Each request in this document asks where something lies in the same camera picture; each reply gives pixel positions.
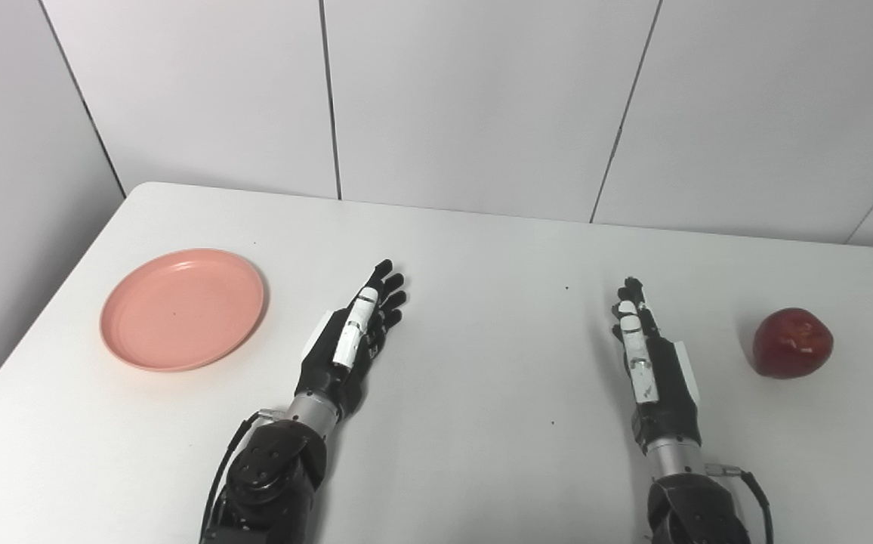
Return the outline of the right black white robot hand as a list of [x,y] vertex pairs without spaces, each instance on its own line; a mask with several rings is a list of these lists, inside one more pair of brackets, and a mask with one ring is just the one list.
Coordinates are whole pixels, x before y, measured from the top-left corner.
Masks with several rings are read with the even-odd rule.
[[617,289],[612,327],[623,347],[623,366],[634,396],[632,431],[643,454],[659,440],[702,444],[696,403],[676,344],[661,334],[643,283],[627,277]]

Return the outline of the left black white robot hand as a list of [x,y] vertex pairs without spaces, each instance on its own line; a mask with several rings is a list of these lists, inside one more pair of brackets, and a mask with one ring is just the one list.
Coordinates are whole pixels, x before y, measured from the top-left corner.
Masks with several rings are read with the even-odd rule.
[[349,305],[326,314],[301,363],[296,394],[329,400],[340,421],[355,413],[364,381],[387,334],[403,318],[405,278],[384,259]]

